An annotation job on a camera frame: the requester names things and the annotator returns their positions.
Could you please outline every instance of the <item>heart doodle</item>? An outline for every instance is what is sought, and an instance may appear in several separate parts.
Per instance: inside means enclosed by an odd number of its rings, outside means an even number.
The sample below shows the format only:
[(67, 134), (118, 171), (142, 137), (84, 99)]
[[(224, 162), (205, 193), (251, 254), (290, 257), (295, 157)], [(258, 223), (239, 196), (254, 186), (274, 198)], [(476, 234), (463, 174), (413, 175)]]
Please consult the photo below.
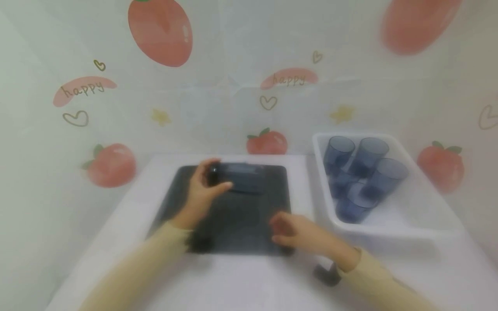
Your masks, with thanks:
[(318, 51), (313, 52), (313, 64), (317, 64), (319, 61), (322, 60), (323, 54), (319, 53)]
[(94, 64), (97, 68), (99, 68), (100, 71), (104, 71), (106, 69), (106, 65), (104, 63), (99, 62), (96, 59), (94, 59)]
[(498, 114), (491, 114), (493, 112), (493, 107), (491, 105), (487, 105), (484, 107), (483, 111), (481, 111), (481, 114), (479, 115), (479, 128), (486, 130), (486, 129), (492, 129), (493, 127), (498, 125), (498, 120), (488, 126), (483, 126), (483, 121), (485, 119), (490, 120), (490, 119), (498, 119)]
[(268, 100), (266, 99), (265, 96), (261, 96), (259, 98), (259, 103), (261, 104), (261, 107), (263, 107), (265, 110), (268, 110), (268, 111), (272, 110), (273, 107), (275, 107), (275, 105), (277, 104), (277, 101), (278, 101), (278, 99), (275, 96), (270, 97), (270, 99), (268, 99)]
[[(80, 120), (78, 120), (81, 113), (85, 115), (84, 120), (83, 120), (83, 118), (81, 118)], [(68, 117), (70, 117), (73, 120), (79, 121), (79, 122), (77, 122), (77, 123), (72, 122), (72, 121), (68, 120)], [(62, 118), (64, 119), (64, 121), (66, 121), (70, 125), (74, 125), (74, 126), (78, 126), (78, 127), (85, 127), (85, 126), (87, 126), (88, 125), (88, 121), (89, 121), (88, 113), (86, 111), (84, 111), (84, 110), (78, 111), (76, 113), (76, 116), (71, 115), (69, 113), (63, 113), (62, 114)]]

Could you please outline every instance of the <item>black tray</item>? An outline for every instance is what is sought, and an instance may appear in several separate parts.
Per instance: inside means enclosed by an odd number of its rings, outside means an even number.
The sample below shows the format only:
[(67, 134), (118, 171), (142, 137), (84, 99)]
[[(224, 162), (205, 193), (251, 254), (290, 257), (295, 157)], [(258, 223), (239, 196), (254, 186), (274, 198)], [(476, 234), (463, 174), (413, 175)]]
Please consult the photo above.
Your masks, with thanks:
[[(263, 167), (265, 191), (259, 195), (227, 192), (214, 200), (208, 216), (188, 241), (190, 252), (277, 256), (293, 253), (293, 249), (279, 247), (271, 241), (268, 225), (277, 211), (290, 212), (287, 170), (283, 166)], [(196, 166), (178, 169), (149, 235), (183, 207), (195, 169)]]

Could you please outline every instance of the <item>white plastic basket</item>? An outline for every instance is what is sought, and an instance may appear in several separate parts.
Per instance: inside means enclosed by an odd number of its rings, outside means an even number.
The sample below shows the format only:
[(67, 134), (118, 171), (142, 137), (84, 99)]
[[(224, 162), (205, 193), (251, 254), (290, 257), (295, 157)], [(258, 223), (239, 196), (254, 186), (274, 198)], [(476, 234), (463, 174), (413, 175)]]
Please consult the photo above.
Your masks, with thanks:
[[(402, 162), (409, 170), (408, 177), (396, 191), (374, 208), (361, 224), (342, 222), (335, 213), (337, 201), (330, 194), (323, 165), (327, 144), (333, 136), (348, 137), (355, 143), (356, 150), (362, 138), (382, 139), (389, 145), (389, 153), (386, 157)], [(332, 221), (334, 229), (377, 236), (410, 238), (435, 238), (463, 231), (460, 220), (394, 137), (371, 133), (317, 133), (313, 135), (313, 147), (318, 164), (320, 184), (325, 197), (326, 213)]]

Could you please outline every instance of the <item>yellow star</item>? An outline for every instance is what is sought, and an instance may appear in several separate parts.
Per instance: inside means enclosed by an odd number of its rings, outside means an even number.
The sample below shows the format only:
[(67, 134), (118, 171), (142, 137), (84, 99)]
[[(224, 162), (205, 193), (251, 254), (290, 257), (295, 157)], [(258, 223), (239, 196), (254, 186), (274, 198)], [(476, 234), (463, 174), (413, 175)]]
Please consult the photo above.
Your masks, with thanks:
[(336, 112), (330, 114), (330, 118), (335, 119), (336, 124), (340, 124), (341, 122), (349, 121), (353, 118), (353, 112), (355, 108), (353, 106), (342, 105), (339, 106)]
[(165, 111), (152, 109), (152, 120), (157, 121), (160, 126), (165, 126), (166, 123), (171, 123), (168, 114)]

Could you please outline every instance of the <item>blue cup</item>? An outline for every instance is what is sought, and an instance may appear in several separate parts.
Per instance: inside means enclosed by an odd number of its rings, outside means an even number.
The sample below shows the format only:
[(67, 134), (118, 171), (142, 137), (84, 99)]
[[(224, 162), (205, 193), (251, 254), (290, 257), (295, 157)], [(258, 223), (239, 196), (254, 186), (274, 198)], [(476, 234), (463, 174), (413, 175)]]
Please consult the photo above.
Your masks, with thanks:
[(384, 200), (408, 176), (406, 166), (394, 159), (383, 158), (363, 189), (363, 195), (373, 200)]
[(342, 168), (337, 169), (337, 173), (335, 175), (329, 176), (330, 194), (335, 199), (340, 199), (345, 196), (348, 191), (349, 184), (355, 183), (360, 179), (357, 175), (350, 172), (350, 165), (351, 162)]
[(377, 206), (378, 201), (362, 195), (364, 183), (352, 183), (336, 206), (337, 217), (347, 223), (361, 223)]
[(344, 136), (334, 136), (329, 139), (323, 165), (327, 175), (336, 174), (337, 169), (343, 167), (353, 154), (355, 143)]
[(389, 145), (378, 138), (369, 137), (360, 141), (358, 152), (351, 165), (351, 172), (360, 178), (369, 177), (380, 158), (389, 152)]

